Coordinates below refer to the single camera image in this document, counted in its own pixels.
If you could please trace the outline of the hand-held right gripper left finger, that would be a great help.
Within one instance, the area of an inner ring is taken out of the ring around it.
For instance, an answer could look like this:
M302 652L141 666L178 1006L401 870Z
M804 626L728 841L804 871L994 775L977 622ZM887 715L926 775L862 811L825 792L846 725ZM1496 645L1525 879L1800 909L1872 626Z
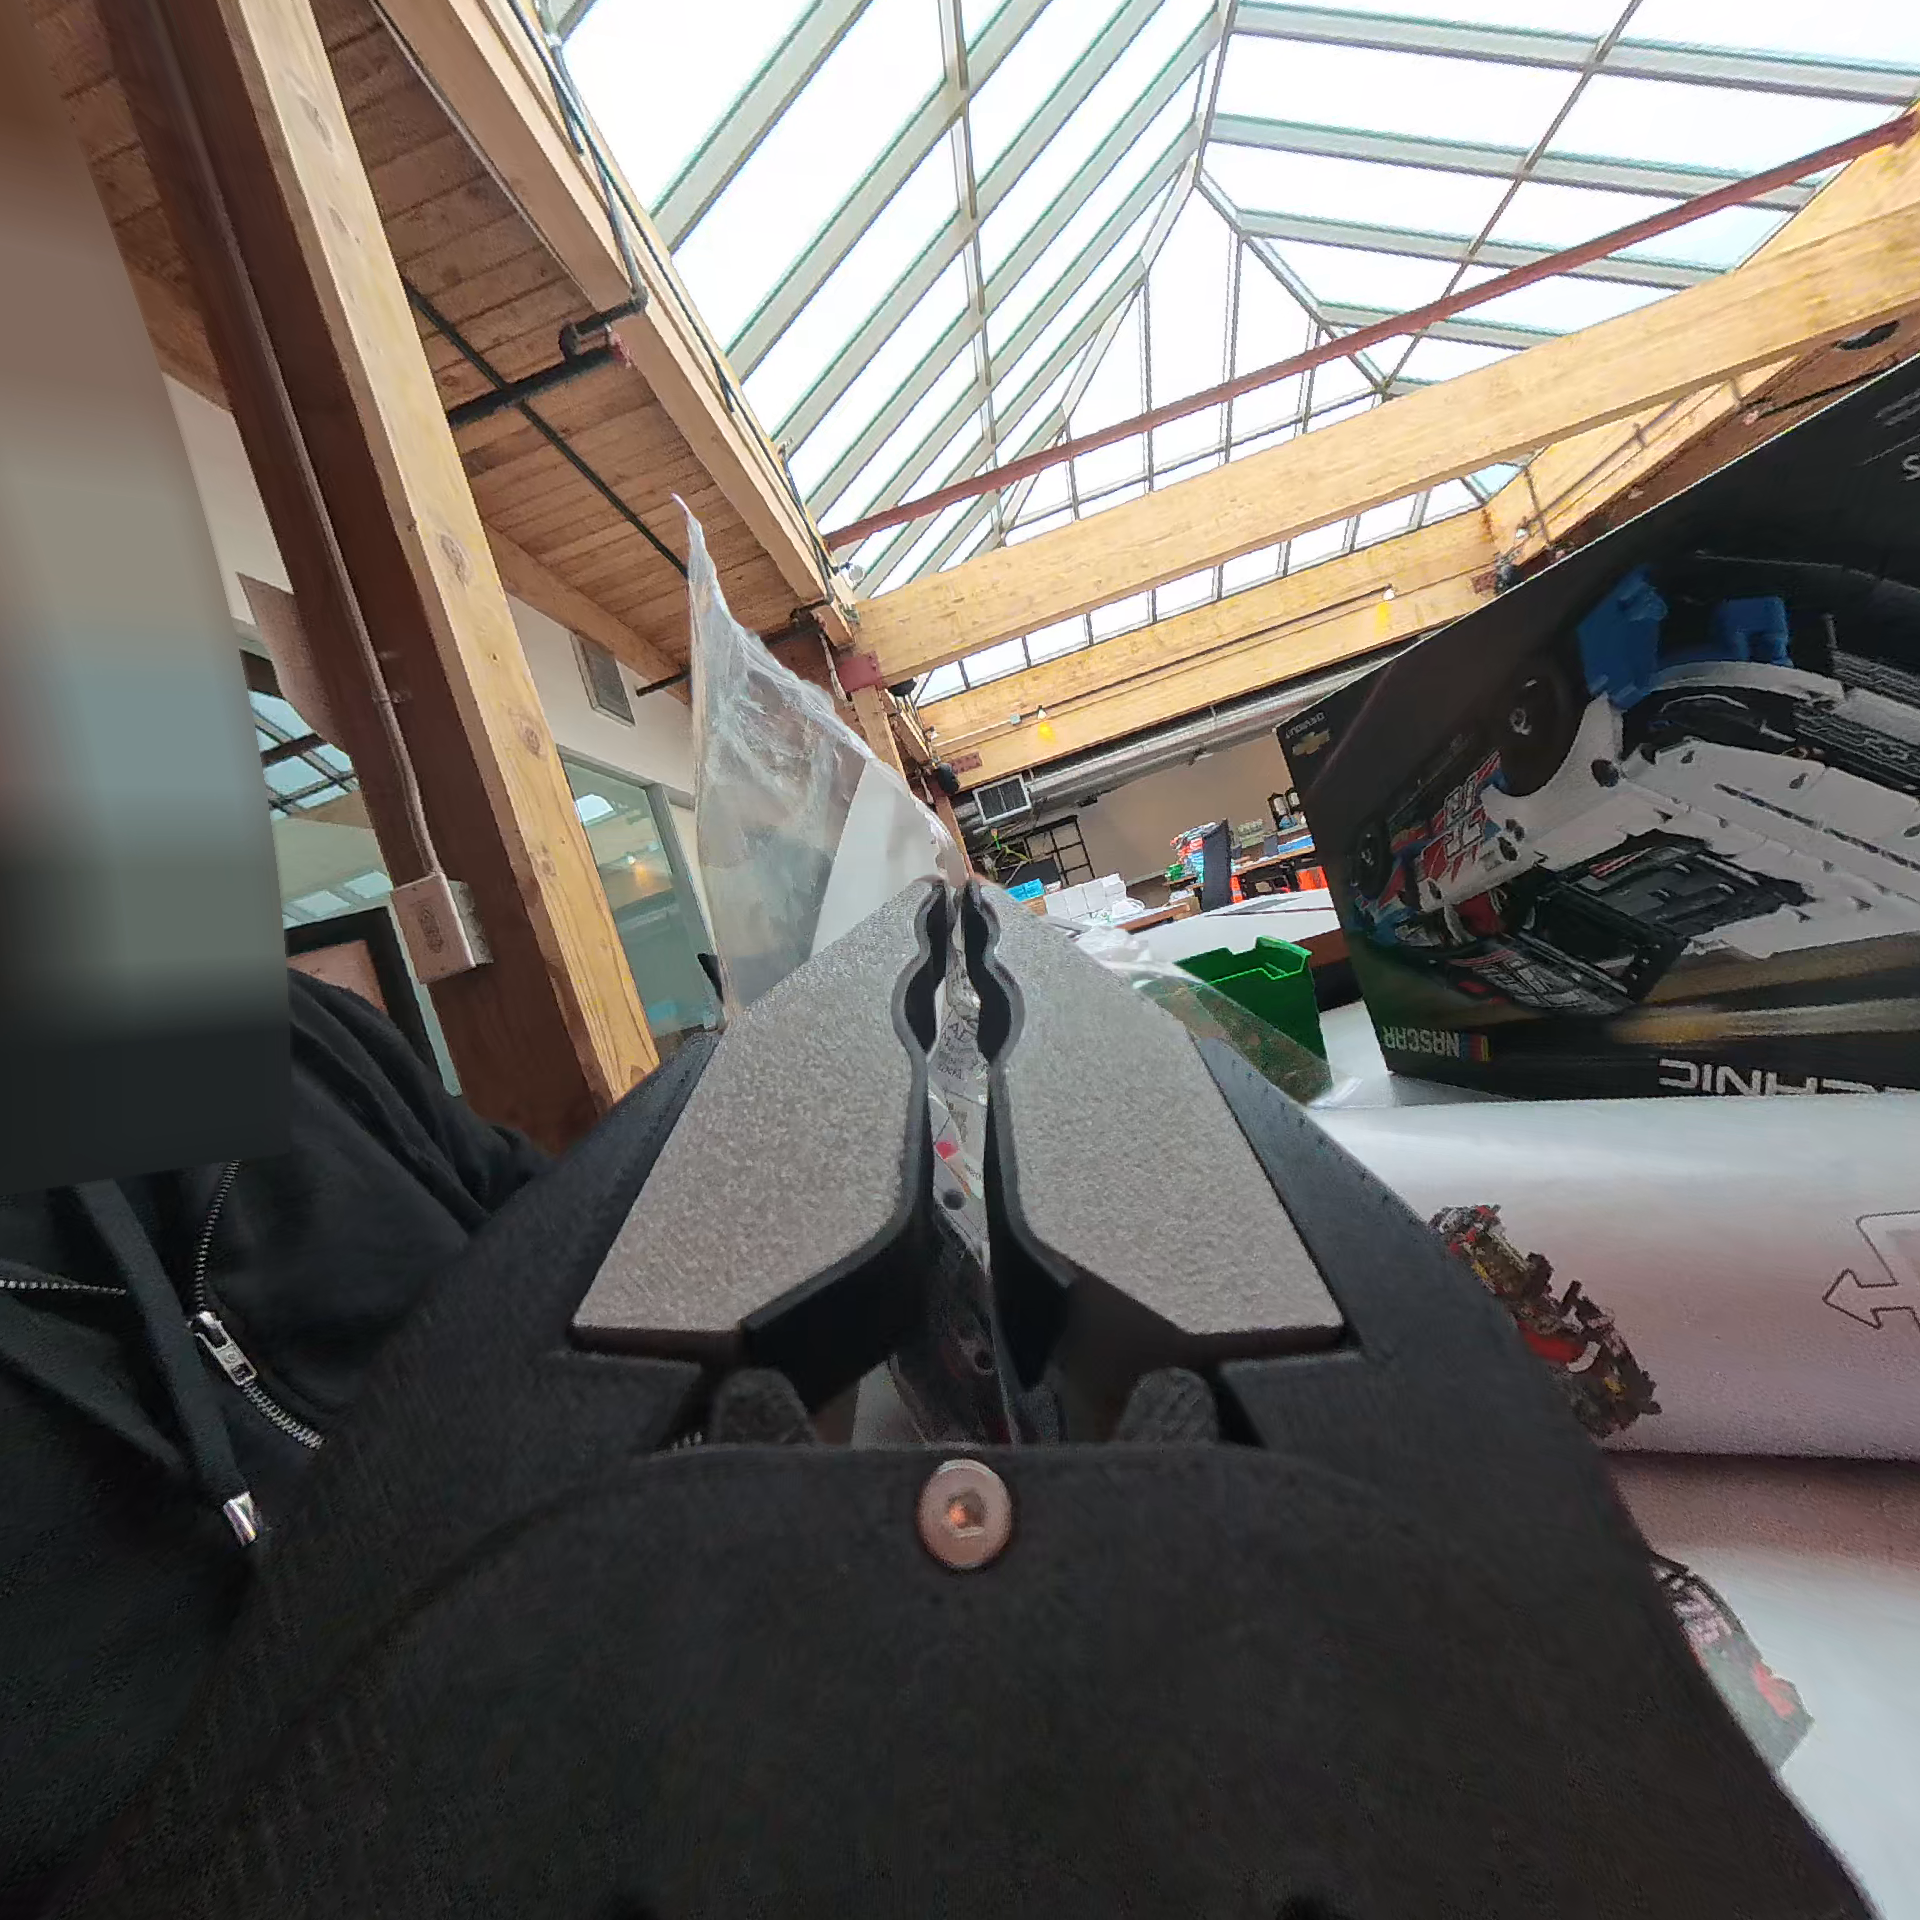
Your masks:
M588 1350L848 1395L915 1328L950 894L892 901L730 1020L576 1311Z

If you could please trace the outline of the grey electrical box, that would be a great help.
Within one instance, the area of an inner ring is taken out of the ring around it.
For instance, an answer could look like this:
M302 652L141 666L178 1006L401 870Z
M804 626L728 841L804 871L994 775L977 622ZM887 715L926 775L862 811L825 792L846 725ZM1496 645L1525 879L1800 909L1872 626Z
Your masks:
M392 884L389 909L420 985L437 985L494 962L470 887L441 870Z

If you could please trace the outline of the glass skylight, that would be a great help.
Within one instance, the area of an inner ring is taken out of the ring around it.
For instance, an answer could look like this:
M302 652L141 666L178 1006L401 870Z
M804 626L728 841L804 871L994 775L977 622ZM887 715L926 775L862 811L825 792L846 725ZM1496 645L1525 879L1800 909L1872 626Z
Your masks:
M823 536L1917 100L1917 2L532 15Z

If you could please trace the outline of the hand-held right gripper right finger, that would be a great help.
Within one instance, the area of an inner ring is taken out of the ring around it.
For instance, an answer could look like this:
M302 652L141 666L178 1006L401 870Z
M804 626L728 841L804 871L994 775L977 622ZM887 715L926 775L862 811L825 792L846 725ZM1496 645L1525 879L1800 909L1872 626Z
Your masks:
M1193 1030L1007 890L960 899L996 1337L1062 1437L1147 1376L1319 1354L1345 1319Z

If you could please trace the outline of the long wooden roof beam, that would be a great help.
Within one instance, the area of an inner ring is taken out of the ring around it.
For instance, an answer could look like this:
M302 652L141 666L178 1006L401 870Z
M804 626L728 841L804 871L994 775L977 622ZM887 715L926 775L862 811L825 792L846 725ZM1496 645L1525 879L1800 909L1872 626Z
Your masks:
M879 595L881 682L1515 460L1917 304L1917 198L1710 283Z

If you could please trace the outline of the clear bag with white label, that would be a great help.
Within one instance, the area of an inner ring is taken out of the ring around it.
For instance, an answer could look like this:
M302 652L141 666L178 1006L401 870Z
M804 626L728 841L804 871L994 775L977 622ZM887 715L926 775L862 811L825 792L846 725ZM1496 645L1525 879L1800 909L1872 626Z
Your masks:
M693 626L693 836L712 972L733 1021L909 881L957 879L957 841L905 776L854 738L825 690L786 669L728 608L702 522L684 516ZM926 1328L887 1357L916 1437L1056 1444L1059 1395L1003 1367L989 1300L986 1074L964 967L934 996L960 1063L931 1062L934 1275Z

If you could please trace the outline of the white lego instruction booklet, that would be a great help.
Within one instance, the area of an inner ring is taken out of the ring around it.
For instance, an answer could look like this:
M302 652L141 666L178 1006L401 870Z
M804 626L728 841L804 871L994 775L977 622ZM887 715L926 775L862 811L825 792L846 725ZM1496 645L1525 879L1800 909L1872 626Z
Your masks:
M1316 1121L1505 1297L1742 1734L1917 1918L1917 1097Z

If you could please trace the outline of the black lego set box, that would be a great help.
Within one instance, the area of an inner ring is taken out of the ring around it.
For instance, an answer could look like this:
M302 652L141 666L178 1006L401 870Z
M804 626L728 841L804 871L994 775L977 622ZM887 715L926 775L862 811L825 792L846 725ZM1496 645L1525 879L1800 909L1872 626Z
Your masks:
M1293 712L1383 1068L1917 1091L1917 362Z

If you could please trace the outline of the green plastic bin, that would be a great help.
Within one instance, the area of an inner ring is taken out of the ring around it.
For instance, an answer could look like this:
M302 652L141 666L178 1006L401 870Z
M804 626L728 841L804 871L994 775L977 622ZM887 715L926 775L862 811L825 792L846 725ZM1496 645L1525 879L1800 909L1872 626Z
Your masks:
M1285 1042L1324 1062L1323 1010L1305 947L1260 935L1255 947L1212 947L1174 962Z

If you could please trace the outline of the red ceiling pipe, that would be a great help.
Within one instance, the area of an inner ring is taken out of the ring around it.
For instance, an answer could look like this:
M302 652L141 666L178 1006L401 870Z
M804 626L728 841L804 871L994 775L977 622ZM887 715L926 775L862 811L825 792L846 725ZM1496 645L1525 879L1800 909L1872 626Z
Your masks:
M1543 253L1543 255L1528 257L1523 265L1513 265L1487 281L1475 281L1474 287L1449 287L1444 296L1428 300L1420 307L1381 312L1369 328L1351 328L1348 333L1333 333L1330 339L1323 339L1310 351L1300 351L1293 357L1282 357L1271 366L1260 366L1249 373L1233 373L1209 388L1170 398L1156 407L1143 407L1139 415L1120 419L1099 430L1046 443L1046 446L1023 453L1010 464L986 468L977 476L954 481L946 487L937 487L934 494L923 494L923 495L905 500L898 505L853 520L832 533L825 533L823 541L830 553L853 549L853 544L862 544L865 538L876 538L887 528L912 525L926 516L940 516L946 505L960 505L977 495L1003 494L1007 487L1025 484L1027 476L1037 476L1049 468L1091 457L1091 453L1105 450L1108 443L1118 443L1125 439L1154 439L1160 429L1174 426L1183 419L1193 419L1196 410L1232 407L1245 395L1255 395L1255 393L1278 384L1278 382L1285 382L1293 374L1305 374L1333 360L1358 357L1358 352L1365 352L1379 342L1389 342L1389 339L1410 339L1415 333L1428 333L1435 323L1449 323L1453 316L1462 316L1489 300L1519 293L1519 291L1542 283L1549 276L1573 276L1573 271L1579 271L1579 268L1599 265L1599 261L1606 261L1618 253L1629 253L1635 246L1648 246L1676 230L1694 225L1694 222L1710 218L1718 213L1729 213L1734 206L1755 206L1765 193L1812 181L1816 173L1848 168L1859 158L1878 155L1883 147L1896 147L1896 144L1911 142L1914 134L1917 134L1917 108L1911 103L1906 110L1893 114L1889 122L1883 122L1872 130L1851 134L1851 136L1834 142L1828 147L1816 147L1812 155L1796 158L1790 163L1780 163L1772 171L1764 171L1755 175L1741 175L1741 181L1729 181L1729 184L1715 186L1708 193L1694 193L1694 196L1680 198L1679 206L1669 206L1664 213L1646 216L1642 222L1610 230L1604 235L1593 235L1593 238L1570 246L1570 247L1561 247L1561 253Z

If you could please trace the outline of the glass wall window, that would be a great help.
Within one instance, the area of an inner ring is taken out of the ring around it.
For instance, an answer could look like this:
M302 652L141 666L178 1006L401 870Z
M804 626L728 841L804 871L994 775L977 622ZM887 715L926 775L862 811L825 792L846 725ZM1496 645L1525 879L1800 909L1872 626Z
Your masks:
M689 857L693 803L665 783L580 754L563 754L563 772L651 1037L659 1062L668 1062L689 1037L723 1026L723 989L702 960L712 940Z

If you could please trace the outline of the wooden post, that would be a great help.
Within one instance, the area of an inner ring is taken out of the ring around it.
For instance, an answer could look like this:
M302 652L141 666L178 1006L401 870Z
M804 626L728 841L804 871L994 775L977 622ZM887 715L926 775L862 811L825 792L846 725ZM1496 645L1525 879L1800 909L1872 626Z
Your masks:
M656 1045L313 11L98 13L386 870L474 899L462 1094L558 1153Z

